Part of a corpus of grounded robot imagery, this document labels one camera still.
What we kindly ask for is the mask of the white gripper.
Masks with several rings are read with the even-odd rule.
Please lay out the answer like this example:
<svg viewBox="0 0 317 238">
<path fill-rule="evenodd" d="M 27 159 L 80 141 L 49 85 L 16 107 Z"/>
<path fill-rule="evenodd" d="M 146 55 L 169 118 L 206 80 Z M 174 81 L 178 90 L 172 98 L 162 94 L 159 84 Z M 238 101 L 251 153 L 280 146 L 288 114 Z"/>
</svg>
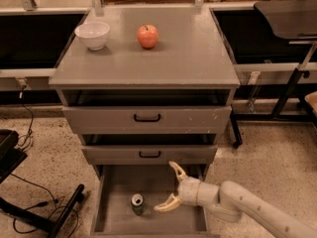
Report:
<svg viewBox="0 0 317 238">
<path fill-rule="evenodd" d="M 201 181 L 198 178 L 188 177 L 185 170 L 176 162 L 169 161 L 169 165 L 173 168 L 176 178 L 179 181 L 178 196 L 173 193 L 167 200 L 154 207 L 157 212 L 168 212 L 175 210 L 181 205 L 197 206 L 197 196 Z"/>
</svg>

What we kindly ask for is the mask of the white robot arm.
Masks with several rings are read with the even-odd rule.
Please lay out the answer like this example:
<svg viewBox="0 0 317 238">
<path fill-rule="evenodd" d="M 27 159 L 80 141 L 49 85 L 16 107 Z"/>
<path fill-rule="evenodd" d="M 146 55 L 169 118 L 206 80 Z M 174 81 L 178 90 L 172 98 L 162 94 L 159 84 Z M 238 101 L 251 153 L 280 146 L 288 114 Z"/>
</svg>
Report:
<svg viewBox="0 0 317 238">
<path fill-rule="evenodd" d="M 238 183 L 224 181 L 215 185 L 189 177 L 176 162 L 169 165 L 178 180 L 172 193 L 155 211 L 168 212 L 180 205 L 201 206 L 215 217 L 238 222 L 245 213 L 275 238 L 317 238 L 317 230 L 257 197 Z"/>
</svg>

